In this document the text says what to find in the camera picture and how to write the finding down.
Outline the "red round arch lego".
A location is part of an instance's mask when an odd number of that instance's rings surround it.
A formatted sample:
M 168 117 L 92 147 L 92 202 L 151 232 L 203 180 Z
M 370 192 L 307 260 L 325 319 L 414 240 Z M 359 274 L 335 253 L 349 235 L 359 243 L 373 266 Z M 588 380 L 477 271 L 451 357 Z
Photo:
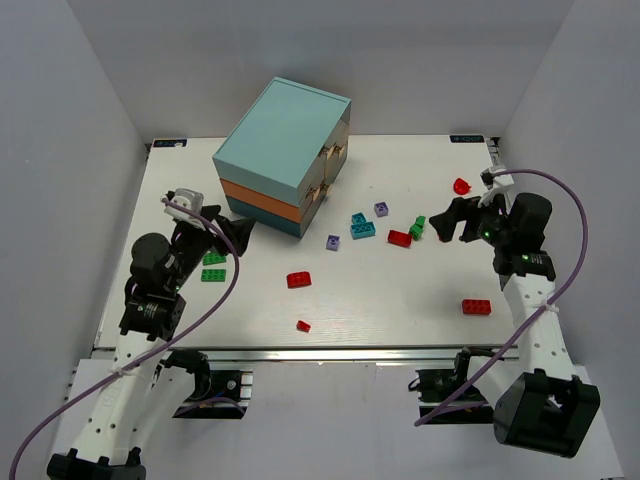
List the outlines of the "red round arch lego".
M 471 192 L 471 185 L 462 178 L 457 178 L 453 183 L 453 191 L 460 196 L 467 195 Z

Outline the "green lego plate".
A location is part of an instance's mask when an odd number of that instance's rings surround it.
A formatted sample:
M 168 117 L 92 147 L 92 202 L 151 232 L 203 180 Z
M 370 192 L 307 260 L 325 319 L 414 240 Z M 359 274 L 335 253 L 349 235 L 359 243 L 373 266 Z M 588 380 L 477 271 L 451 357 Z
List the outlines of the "green lego plate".
M 202 264 L 204 266 L 217 265 L 225 262 L 226 256 L 217 253 L 207 253 L 202 259 Z
M 225 269 L 203 269 L 201 281 L 205 283 L 223 283 L 226 281 Z

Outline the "small green lego brick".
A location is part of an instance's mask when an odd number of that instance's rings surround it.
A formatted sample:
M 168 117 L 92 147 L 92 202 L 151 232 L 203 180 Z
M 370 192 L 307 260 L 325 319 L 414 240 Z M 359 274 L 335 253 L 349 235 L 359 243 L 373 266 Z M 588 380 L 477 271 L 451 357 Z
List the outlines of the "small green lego brick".
M 415 219 L 415 222 L 409 228 L 408 233 L 412 236 L 412 238 L 415 241 L 419 240 L 422 237 L 424 233 L 424 228 L 425 228 L 425 221 L 426 221 L 425 216 L 417 216 Z

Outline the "red sloped lego brick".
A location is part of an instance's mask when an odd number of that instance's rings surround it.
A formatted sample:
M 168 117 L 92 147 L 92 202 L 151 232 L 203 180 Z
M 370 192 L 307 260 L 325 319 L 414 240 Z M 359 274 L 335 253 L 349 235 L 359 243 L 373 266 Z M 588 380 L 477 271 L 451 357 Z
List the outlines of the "red sloped lego brick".
M 387 241 L 390 244 L 403 248 L 409 248 L 412 240 L 413 237 L 411 234 L 398 230 L 390 230 L 387 236 Z

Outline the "small red lego wedge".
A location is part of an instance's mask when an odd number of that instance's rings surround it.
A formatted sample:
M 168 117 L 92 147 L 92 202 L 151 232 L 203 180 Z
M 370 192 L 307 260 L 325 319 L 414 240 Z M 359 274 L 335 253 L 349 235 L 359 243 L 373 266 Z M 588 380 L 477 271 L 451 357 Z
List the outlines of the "small red lego wedge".
M 296 323 L 296 329 L 305 333 L 309 333 L 311 330 L 311 326 L 304 321 L 298 321 Z

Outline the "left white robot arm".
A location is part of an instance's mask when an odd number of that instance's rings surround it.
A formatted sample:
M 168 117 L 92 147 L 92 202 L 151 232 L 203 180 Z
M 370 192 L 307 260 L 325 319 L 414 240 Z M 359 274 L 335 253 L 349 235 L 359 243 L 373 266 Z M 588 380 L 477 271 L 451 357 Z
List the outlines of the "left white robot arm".
M 165 352 L 186 308 L 180 291 L 208 253 L 239 258 L 255 221 L 229 220 L 217 205 L 169 200 L 171 237 L 148 233 L 131 248 L 125 308 L 118 325 L 112 378 L 69 451 L 49 460 L 51 479 L 143 479 L 142 454 L 164 422 L 210 387 L 207 357 L 197 350 Z

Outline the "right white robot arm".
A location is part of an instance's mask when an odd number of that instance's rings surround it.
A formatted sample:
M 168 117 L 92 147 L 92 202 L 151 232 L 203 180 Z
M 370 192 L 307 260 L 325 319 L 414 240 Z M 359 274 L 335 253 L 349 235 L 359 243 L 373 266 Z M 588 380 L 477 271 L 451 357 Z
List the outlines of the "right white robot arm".
M 564 458 L 574 457 L 600 407 L 598 389 L 583 382 L 569 357 L 551 300 L 555 269 L 542 249 L 552 204 L 520 193 L 508 206 L 501 194 L 488 203 L 457 197 L 429 223 L 443 242 L 483 240 L 494 250 L 493 268 L 509 306 L 519 360 L 465 347 L 452 371 L 431 374 L 426 400 L 447 401 L 453 393 L 484 400 L 493 410 L 493 431 L 503 444 Z

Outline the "purple lego brick right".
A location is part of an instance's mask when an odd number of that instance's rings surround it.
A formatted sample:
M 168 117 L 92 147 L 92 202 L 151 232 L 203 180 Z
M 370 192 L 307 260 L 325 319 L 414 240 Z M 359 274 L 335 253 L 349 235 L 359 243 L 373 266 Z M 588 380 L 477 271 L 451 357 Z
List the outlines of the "purple lego brick right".
M 378 218 L 387 216 L 389 214 L 388 206 L 385 202 L 379 202 L 374 204 L 374 212 Z

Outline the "purple lego brick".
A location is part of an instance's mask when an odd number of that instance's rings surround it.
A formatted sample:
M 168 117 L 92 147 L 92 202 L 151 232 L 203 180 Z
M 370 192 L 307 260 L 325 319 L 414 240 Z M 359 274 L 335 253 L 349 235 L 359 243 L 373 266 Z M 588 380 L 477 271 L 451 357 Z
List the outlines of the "purple lego brick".
M 338 251 L 340 246 L 340 237 L 329 235 L 326 241 L 326 249 L 330 251 Z
M 388 206 L 385 202 L 379 202 L 374 204 L 374 212 L 378 218 L 387 216 L 389 214 Z

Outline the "right blue table label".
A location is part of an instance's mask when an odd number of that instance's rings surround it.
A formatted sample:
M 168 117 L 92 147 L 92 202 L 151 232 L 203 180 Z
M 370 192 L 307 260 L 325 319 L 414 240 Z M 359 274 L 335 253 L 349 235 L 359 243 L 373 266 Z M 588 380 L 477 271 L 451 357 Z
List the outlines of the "right blue table label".
M 449 140 L 451 143 L 484 143 L 485 139 L 483 135 L 460 135 L 453 134 L 449 136 Z

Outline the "blue table label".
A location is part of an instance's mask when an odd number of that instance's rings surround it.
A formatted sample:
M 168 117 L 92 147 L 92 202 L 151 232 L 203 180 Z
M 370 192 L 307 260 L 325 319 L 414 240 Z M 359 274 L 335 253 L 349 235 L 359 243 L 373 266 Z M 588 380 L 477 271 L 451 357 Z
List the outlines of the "blue table label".
M 453 134 L 449 136 L 449 140 L 451 143 L 484 143 L 485 139 L 483 135 L 460 135 Z
M 155 139 L 151 147 L 156 148 L 183 148 L 187 145 L 187 140 L 185 138 L 179 139 Z

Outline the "red curved lego centre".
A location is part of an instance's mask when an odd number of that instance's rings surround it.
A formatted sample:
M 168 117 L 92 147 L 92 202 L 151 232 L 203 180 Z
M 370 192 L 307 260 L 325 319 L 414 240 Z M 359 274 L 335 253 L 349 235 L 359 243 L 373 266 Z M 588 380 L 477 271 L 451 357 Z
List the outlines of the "red curved lego centre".
M 308 271 L 292 272 L 286 275 L 286 283 L 289 289 L 297 289 L 312 285 L 311 274 Z

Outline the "teal orange drawer cabinet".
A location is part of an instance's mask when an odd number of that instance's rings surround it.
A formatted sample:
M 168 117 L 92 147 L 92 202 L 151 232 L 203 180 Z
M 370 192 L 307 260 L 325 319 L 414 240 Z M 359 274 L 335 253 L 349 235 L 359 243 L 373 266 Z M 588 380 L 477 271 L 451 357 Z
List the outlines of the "teal orange drawer cabinet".
M 214 153 L 232 212 L 306 233 L 348 155 L 351 100 L 273 78 Z

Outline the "red 2x3 lego brick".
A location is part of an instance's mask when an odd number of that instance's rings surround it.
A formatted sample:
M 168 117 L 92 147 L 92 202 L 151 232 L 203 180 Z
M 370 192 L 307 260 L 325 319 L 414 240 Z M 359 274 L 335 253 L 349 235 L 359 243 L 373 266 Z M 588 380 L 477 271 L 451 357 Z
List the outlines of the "red 2x3 lego brick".
M 463 299 L 461 308 L 464 315 L 487 316 L 492 313 L 491 302 L 483 299 Z

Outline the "left blue table label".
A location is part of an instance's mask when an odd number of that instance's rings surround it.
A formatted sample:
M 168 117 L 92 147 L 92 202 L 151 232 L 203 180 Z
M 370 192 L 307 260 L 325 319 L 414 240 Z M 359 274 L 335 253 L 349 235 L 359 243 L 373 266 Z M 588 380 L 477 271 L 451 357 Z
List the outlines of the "left blue table label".
M 156 148 L 183 148 L 187 145 L 187 140 L 185 138 L 179 139 L 155 139 L 151 147 Z

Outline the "large teal lego brick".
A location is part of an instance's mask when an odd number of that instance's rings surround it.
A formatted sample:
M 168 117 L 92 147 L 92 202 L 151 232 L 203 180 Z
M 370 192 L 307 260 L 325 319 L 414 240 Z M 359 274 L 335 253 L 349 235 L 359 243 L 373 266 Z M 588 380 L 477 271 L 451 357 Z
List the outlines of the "large teal lego brick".
M 351 236 L 354 240 L 369 238 L 376 235 L 376 228 L 373 222 L 362 222 L 350 226 Z

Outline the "small teal lego brick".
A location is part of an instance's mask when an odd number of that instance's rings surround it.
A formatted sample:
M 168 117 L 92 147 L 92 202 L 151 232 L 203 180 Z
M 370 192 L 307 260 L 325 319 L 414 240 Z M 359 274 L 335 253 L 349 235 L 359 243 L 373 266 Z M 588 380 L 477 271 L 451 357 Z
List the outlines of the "small teal lego brick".
M 351 217 L 351 220 L 354 225 L 362 224 L 366 222 L 366 218 L 362 213 L 353 214 Z

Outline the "purple lego brick left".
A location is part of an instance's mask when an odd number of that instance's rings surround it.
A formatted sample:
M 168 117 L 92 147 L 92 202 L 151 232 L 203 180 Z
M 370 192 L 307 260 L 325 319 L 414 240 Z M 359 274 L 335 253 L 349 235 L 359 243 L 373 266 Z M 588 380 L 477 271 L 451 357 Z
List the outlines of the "purple lego brick left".
M 326 241 L 326 249 L 330 251 L 338 251 L 340 246 L 340 237 L 329 235 Z

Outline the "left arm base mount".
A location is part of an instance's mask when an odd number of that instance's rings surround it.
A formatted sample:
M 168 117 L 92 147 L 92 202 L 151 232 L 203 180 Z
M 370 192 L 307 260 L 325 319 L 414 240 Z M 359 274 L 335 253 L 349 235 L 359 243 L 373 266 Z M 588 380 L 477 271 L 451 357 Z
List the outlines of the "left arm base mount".
M 193 393 L 174 414 L 180 419 L 241 420 L 248 409 L 253 373 L 216 369 L 208 356 L 196 350 L 177 350 L 164 366 L 185 368 L 193 378 Z

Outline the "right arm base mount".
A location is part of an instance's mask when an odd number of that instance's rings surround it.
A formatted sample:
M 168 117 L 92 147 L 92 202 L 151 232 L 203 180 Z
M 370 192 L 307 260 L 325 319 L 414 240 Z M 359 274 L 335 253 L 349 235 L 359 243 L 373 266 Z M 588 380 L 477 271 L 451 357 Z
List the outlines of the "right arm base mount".
M 407 390 L 418 394 L 420 415 L 430 413 L 467 380 L 469 362 L 473 357 L 491 358 L 493 352 L 477 347 L 465 347 L 456 354 L 450 369 L 422 369 L 408 384 Z M 429 421 L 430 425 L 491 424 L 493 409 L 476 387 L 469 387 L 447 406 L 447 410 Z

